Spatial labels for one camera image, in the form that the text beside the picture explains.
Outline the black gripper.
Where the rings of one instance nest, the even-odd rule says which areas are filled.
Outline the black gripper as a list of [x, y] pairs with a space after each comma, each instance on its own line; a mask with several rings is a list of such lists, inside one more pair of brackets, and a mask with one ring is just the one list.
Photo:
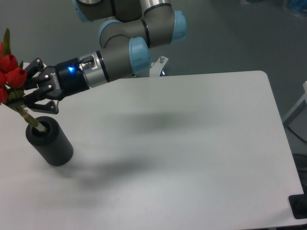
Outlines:
[[73, 58], [55, 66], [47, 66], [40, 58], [34, 59], [25, 68], [26, 83], [38, 83], [40, 90], [34, 90], [23, 97], [23, 103], [33, 112], [58, 114], [58, 103], [62, 100], [89, 89], [79, 59]]

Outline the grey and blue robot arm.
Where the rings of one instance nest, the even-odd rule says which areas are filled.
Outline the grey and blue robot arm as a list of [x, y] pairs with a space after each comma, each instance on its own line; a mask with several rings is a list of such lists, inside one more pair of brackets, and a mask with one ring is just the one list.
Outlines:
[[82, 21], [99, 19], [101, 50], [55, 66], [38, 59], [27, 67], [22, 107], [57, 114], [58, 101], [90, 88], [136, 76], [151, 66], [150, 48], [172, 44], [187, 36], [187, 21], [168, 0], [76, 0]]

